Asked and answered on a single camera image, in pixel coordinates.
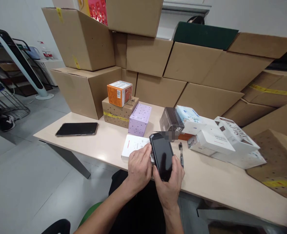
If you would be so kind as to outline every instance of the hand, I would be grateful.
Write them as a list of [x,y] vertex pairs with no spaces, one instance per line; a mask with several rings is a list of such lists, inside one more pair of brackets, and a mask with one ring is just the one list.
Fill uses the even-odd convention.
[[172,173],[168,182],[161,180],[157,167],[155,165],[153,166],[153,177],[156,182],[157,195],[165,210],[171,210],[177,207],[178,195],[185,175],[185,171],[176,155],[172,157],[172,164]]
[[130,154],[128,160],[128,176],[125,179],[127,188],[136,195],[151,179],[151,145],[146,144],[143,148],[135,150]]

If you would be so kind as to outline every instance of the pen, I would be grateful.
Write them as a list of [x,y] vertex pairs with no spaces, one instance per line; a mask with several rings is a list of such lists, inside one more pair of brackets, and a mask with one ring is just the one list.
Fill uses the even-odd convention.
[[179,143],[178,148],[180,150],[180,164],[184,168],[184,158],[183,158],[183,144]]

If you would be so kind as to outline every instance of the gray floor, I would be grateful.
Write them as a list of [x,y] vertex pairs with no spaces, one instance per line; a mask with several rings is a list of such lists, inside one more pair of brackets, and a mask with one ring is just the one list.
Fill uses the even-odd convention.
[[[71,222],[73,233],[88,208],[107,197],[111,176],[117,171],[77,154],[91,172],[91,179],[87,180],[38,144],[33,134],[70,112],[59,89],[50,92],[55,94],[53,99],[34,100],[27,105],[29,116],[17,121],[10,132],[0,132],[16,144],[0,156],[0,234],[40,234],[62,218]],[[19,98],[28,103],[34,96]],[[184,206],[181,216],[185,233],[194,233],[196,202],[184,197],[179,204]]]

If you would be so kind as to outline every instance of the table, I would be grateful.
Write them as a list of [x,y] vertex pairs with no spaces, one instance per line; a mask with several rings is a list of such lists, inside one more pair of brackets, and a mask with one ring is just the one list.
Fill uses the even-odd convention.
[[[152,107],[144,134],[144,137],[149,137],[153,131],[160,131],[159,120],[164,107],[139,103]],[[97,134],[95,136],[55,136],[63,123],[83,122],[98,122]],[[69,113],[34,136],[88,178],[90,172],[72,152],[81,153],[127,170],[128,162],[121,159],[127,133],[128,129],[106,123],[103,117],[95,120]],[[180,140],[176,140],[172,143],[176,155],[180,155],[179,142]],[[187,142],[182,141],[182,143],[185,169],[182,191],[287,227],[287,198],[253,179],[243,169],[189,150]]]

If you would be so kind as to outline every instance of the black smartphone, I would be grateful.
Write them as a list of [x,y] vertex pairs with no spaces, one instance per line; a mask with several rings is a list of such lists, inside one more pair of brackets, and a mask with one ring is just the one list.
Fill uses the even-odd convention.
[[98,123],[64,123],[57,131],[57,137],[88,136],[97,133]]
[[160,178],[168,182],[172,173],[172,157],[174,155],[171,143],[159,133],[151,134],[149,139]]

